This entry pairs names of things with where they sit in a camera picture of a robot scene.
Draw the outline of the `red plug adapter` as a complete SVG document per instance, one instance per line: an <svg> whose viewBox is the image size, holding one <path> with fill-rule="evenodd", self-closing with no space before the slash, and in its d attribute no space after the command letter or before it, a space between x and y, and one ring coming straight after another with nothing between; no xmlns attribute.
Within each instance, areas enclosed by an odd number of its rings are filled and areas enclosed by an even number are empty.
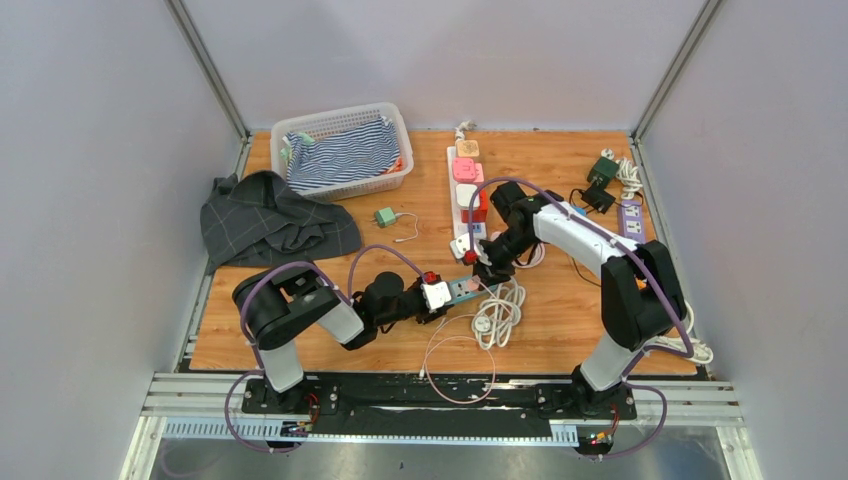
<svg viewBox="0 0 848 480"><path fill-rule="evenodd" d="M488 214L487 192L485 190L480 193L480 206L475 210L460 210L462 223L485 223Z"/></svg>

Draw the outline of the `purple power strip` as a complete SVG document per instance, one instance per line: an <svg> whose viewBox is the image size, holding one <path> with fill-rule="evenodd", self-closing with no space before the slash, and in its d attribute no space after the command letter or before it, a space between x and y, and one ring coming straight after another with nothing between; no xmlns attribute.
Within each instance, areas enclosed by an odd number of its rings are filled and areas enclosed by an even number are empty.
<svg viewBox="0 0 848 480"><path fill-rule="evenodd" d="M645 243L646 222L644 209L640 202L622 200L618 207L619 234L637 243Z"/></svg>

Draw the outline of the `pink plug adapter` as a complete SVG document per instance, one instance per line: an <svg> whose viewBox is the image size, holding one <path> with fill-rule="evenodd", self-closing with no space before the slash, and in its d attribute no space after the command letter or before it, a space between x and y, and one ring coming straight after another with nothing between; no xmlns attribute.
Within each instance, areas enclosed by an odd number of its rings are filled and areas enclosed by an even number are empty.
<svg viewBox="0 0 848 480"><path fill-rule="evenodd" d="M455 157L452 160L451 175L460 184L479 185L484 181L482 164L467 157Z"/></svg>

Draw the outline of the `teal power strip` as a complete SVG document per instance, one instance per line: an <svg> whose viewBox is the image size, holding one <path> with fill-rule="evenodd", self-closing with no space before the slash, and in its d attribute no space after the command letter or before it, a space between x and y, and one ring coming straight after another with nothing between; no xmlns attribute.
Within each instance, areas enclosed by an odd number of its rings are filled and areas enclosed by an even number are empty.
<svg viewBox="0 0 848 480"><path fill-rule="evenodd" d="M452 306L458 305L458 304L461 304L463 302L473 300L473 299L475 299L475 298L477 298L481 295L489 294L488 288L485 285L482 285L480 282L479 282L479 284L480 284L480 290L479 291L468 292L466 290L466 288L464 287L463 282L465 280L471 278L471 277L476 277L479 281L479 278L477 276L469 276L469 277L463 277L463 278L459 278L459 279L456 279L456 280L452 280L448 283L449 286L450 286L452 297L453 297L453 299L452 299L452 301L450 302L449 305L452 305Z"/></svg>

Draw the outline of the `blue white striped cloth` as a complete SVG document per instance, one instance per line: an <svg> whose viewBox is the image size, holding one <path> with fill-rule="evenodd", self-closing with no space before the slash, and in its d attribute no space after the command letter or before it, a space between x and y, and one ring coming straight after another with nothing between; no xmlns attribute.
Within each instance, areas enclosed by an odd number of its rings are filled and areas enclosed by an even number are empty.
<svg viewBox="0 0 848 480"><path fill-rule="evenodd" d="M402 164L396 125L386 117L320 140L288 133L280 157L286 162L286 182L295 191L394 173Z"/></svg>

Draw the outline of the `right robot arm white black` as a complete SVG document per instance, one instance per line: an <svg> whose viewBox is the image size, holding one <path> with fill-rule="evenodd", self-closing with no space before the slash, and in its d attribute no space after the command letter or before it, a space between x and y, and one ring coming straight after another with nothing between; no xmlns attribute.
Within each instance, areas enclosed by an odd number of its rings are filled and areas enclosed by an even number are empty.
<svg viewBox="0 0 848 480"><path fill-rule="evenodd" d="M535 244L558 248L600 281L604 332L572 373L577 413L592 418L607 409L610 391L648 351L693 357L684 325L687 304L664 244L616 234L529 181L495 177L490 182L496 187L491 202L507 228L494 240L473 240L462 258L481 284L508 280L514 261Z"/></svg>

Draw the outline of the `white plug adapter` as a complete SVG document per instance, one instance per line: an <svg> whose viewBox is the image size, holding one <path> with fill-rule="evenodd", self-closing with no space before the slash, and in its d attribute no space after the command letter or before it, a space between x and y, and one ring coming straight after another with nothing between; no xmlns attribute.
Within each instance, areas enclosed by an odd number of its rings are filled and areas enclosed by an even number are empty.
<svg viewBox="0 0 848 480"><path fill-rule="evenodd" d="M476 194L477 186L459 183L454 188L456 205L460 210L475 210L480 206L480 194Z"/></svg>

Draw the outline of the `long white power strip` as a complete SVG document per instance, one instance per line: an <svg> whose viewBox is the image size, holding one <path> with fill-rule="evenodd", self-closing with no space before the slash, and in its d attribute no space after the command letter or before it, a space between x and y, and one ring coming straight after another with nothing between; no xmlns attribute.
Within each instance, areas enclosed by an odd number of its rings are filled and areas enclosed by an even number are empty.
<svg viewBox="0 0 848 480"><path fill-rule="evenodd" d="M458 165L467 170L466 173L454 174L456 164L457 148L449 146L447 149L447 164L449 178L449 192L451 198L451 212L453 223L453 236L459 237L468 232L467 211L470 195L485 180L482 163L475 158L460 157Z"/></svg>

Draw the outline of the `beige round-pattern plug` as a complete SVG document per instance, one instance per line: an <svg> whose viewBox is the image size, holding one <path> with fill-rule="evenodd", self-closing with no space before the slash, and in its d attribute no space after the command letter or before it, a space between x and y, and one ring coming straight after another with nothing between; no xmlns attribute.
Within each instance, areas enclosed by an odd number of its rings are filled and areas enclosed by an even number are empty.
<svg viewBox="0 0 848 480"><path fill-rule="evenodd" d="M456 140L456 156L461 158L479 158L480 146L476 140Z"/></svg>

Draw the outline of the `black power adapter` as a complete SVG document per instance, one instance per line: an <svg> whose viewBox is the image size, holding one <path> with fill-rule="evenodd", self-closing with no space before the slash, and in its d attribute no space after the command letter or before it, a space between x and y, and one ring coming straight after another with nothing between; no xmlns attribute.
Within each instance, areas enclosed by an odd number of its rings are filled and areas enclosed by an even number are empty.
<svg viewBox="0 0 848 480"><path fill-rule="evenodd" d="M588 210L606 214L616 203L615 197L604 188L591 186L581 191L581 200L586 204Z"/></svg>

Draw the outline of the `dark green plug adapter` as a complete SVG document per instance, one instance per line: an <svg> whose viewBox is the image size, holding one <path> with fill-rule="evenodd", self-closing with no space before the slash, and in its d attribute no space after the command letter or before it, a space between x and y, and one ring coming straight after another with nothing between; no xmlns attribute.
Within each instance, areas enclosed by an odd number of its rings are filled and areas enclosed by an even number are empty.
<svg viewBox="0 0 848 480"><path fill-rule="evenodd" d="M591 167L587 182L590 186L606 189L610 182L616 177L619 165L614 159L600 156Z"/></svg>

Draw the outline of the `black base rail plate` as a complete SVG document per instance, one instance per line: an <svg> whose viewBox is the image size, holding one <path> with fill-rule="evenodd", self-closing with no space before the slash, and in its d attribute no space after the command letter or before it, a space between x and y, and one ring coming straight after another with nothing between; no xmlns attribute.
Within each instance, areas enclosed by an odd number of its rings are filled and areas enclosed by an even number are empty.
<svg viewBox="0 0 848 480"><path fill-rule="evenodd" d="M551 436L555 420L611 427L637 417L631 389L589 394L569 377L310 372L282 393L261 378L240 386L234 413L303 416L314 435L530 439Z"/></svg>

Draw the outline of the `dark grey plaid cloth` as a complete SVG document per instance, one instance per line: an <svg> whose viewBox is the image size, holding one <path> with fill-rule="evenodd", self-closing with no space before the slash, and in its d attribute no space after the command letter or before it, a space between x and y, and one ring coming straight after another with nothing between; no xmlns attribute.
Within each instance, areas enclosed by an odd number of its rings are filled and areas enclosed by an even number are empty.
<svg viewBox="0 0 848 480"><path fill-rule="evenodd" d="M208 274L222 266L274 267L344 256L363 246L341 205L308 199L272 171L213 181L200 210Z"/></svg>

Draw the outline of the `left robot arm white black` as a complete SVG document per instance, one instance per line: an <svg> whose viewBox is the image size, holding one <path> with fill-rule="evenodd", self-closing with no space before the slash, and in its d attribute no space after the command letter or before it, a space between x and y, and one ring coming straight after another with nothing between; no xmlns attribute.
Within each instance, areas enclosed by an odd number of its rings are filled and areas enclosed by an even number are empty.
<svg viewBox="0 0 848 480"><path fill-rule="evenodd" d="M347 350L359 349L400 321L430 323L453 300L449 283L426 272L407 287L383 272L364 290L344 297L311 262L292 262L242 281L232 292L240 325L268 388L268 400L283 413L306 400L304 369L295 339L318 325Z"/></svg>

